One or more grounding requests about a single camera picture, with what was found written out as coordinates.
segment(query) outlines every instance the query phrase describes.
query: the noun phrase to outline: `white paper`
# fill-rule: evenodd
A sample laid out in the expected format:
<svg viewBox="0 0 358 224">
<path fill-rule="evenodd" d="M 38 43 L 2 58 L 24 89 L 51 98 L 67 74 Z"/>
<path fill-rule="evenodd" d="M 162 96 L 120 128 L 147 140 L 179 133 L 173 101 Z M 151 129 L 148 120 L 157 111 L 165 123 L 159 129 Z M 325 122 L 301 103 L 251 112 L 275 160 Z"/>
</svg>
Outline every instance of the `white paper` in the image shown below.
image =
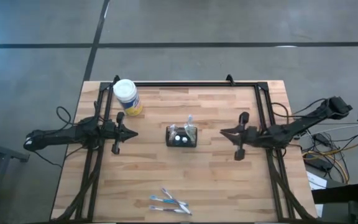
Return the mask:
<svg viewBox="0 0 358 224">
<path fill-rule="evenodd" d="M 327 180 L 318 177 L 310 172 L 306 172 L 308 174 L 308 179 L 309 179 L 309 185 L 310 188 L 312 190 L 318 190 L 318 189 L 325 189 L 327 186 Z M 317 204 L 316 205 L 316 211 L 317 211 L 317 215 L 319 217 L 322 216 L 323 214 L 323 205 L 322 204 Z"/>
</svg>

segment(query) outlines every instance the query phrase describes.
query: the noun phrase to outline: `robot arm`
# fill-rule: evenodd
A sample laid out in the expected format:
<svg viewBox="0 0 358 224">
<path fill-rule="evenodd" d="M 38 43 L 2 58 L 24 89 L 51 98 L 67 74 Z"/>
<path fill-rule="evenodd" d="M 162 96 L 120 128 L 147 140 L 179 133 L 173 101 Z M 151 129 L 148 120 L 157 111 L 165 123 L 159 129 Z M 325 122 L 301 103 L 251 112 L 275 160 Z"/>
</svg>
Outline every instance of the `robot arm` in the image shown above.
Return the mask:
<svg viewBox="0 0 358 224">
<path fill-rule="evenodd" d="M 244 128 L 244 125 L 239 122 L 236 128 L 222 129 L 221 134 L 227 137 L 234 145 L 239 146 L 234 159 L 240 161 L 245 156 L 245 150 L 242 148 L 243 144 L 268 149 L 285 148 L 295 135 L 303 133 L 325 119 L 345 118 L 351 109 L 352 106 L 347 105 L 341 97 L 334 96 L 324 100 L 317 109 L 290 124 L 274 124 L 267 130 L 260 132 L 255 126 Z M 248 117 L 249 114 L 243 112 L 239 121 L 248 122 Z"/>
<path fill-rule="evenodd" d="M 101 145 L 103 139 L 115 139 L 112 152 L 119 154 L 119 142 L 138 135 L 137 132 L 131 131 L 123 125 L 123 119 L 124 113 L 119 112 L 116 120 L 117 125 L 110 119 L 99 125 L 98 117 L 93 116 L 82 119 L 68 129 L 34 130 L 26 136 L 23 147 L 28 151 L 36 151 L 52 145 L 80 143 L 88 149 L 96 149 Z"/>
</svg>

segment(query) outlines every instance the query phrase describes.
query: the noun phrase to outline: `toothbrush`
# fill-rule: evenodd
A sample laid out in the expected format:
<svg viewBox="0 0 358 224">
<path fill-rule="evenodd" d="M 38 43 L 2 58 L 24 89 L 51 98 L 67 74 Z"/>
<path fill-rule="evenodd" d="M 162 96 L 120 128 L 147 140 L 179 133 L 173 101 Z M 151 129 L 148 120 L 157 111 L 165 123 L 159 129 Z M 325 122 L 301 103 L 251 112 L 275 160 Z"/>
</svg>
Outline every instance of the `toothbrush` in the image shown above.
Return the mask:
<svg viewBox="0 0 358 224">
<path fill-rule="evenodd" d="M 156 200 L 156 201 L 159 201 L 159 202 L 164 202 L 164 203 L 176 204 L 176 202 L 175 202 L 174 200 L 172 200 L 172 199 L 162 199 L 162 198 L 158 198 L 158 197 L 155 196 L 155 195 L 151 195 L 151 196 L 150 196 L 150 199 L 151 199 L 151 200 Z M 184 206 L 186 206 L 186 207 L 189 206 L 186 202 L 181 202 L 181 201 L 179 201 L 179 203 L 182 204 L 182 205 L 184 205 Z"/>
<path fill-rule="evenodd" d="M 191 214 L 191 211 L 190 211 L 188 208 L 186 208 L 186 206 L 184 206 L 184 205 L 182 205 L 181 203 L 179 203 L 178 200 L 176 200 L 175 198 L 173 198 L 172 195 L 170 195 L 165 188 L 161 188 L 161 190 L 162 190 L 162 192 L 163 192 L 164 194 L 166 194 L 170 199 L 174 200 L 175 203 L 176 203 L 177 205 L 179 205 L 179 207 L 180 207 L 183 211 L 185 211 L 185 212 L 186 212 L 187 214 L 189 214 L 189 215 L 192 215 L 192 214 Z"/>
<path fill-rule="evenodd" d="M 162 207 L 156 207 L 154 205 L 150 205 L 149 209 L 151 210 L 158 210 L 158 211 L 166 211 L 166 212 L 176 212 L 176 213 L 186 213 L 182 209 L 179 208 L 162 208 Z"/>
</svg>

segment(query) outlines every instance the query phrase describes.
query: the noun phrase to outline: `white container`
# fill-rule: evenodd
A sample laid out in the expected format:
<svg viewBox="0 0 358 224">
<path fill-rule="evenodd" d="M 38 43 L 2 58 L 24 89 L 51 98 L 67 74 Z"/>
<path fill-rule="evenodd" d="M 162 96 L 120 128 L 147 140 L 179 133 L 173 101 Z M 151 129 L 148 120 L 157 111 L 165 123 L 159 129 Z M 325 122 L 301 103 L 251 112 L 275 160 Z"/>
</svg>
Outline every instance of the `white container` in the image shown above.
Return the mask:
<svg viewBox="0 0 358 224">
<path fill-rule="evenodd" d="M 113 86 L 113 91 L 126 114 L 135 116 L 142 112 L 143 106 L 134 82 L 128 79 L 119 80 Z"/>
</svg>

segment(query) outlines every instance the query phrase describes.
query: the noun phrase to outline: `black floor stripe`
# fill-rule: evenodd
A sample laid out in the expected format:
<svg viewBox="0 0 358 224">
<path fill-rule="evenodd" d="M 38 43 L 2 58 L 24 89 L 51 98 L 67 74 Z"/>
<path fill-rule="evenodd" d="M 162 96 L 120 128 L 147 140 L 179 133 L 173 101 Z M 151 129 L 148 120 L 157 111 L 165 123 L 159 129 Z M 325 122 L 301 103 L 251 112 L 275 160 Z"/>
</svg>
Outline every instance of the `black floor stripe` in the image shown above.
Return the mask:
<svg viewBox="0 0 358 224">
<path fill-rule="evenodd" d="M 218 48 L 218 47 L 358 47 L 358 42 L 185 42 L 185 43 L 108 43 L 100 49 L 158 48 Z"/>
<path fill-rule="evenodd" d="M 100 36 L 102 34 L 103 24 L 104 24 L 104 20 L 106 17 L 109 3 L 110 3 L 110 0 L 104 0 L 104 2 L 103 2 L 102 11 L 101 11 L 100 17 L 99 17 L 98 28 L 96 29 L 96 33 L 94 35 L 92 49 L 91 49 L 91 53 L 89 54 L 88 63 L 86 64 L 83 81 L 89 81 L 91 78 L 94 58 L 96 56 L 96 52 L 98 51 L 98 44 L 100 41 Z"/>
<path fill-rule="evenodd" d="M 0 49 L 81 49 L 92 44 L 0 44 Z"/>
</svg>

